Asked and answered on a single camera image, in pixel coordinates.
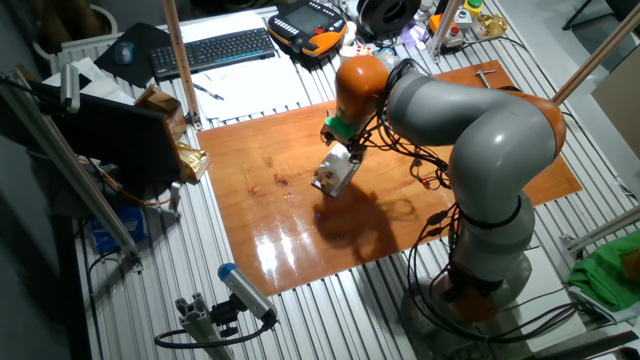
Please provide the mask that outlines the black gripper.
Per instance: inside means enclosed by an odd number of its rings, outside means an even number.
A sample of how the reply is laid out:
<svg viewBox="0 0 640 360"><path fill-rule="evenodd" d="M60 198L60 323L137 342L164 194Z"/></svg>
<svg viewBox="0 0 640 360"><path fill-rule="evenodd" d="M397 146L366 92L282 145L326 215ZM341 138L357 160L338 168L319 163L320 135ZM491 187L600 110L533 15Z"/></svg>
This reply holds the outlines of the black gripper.
<svg viewBox="0 0 640 360"><path fill-rule="evenodd" d="M366 154L366 146L361 144L355 137L354 132L347 130L336 130L324 125L320 131L321 140L326 146L332 142L340 143L350 154L351 163L361 163Z"/></svg>

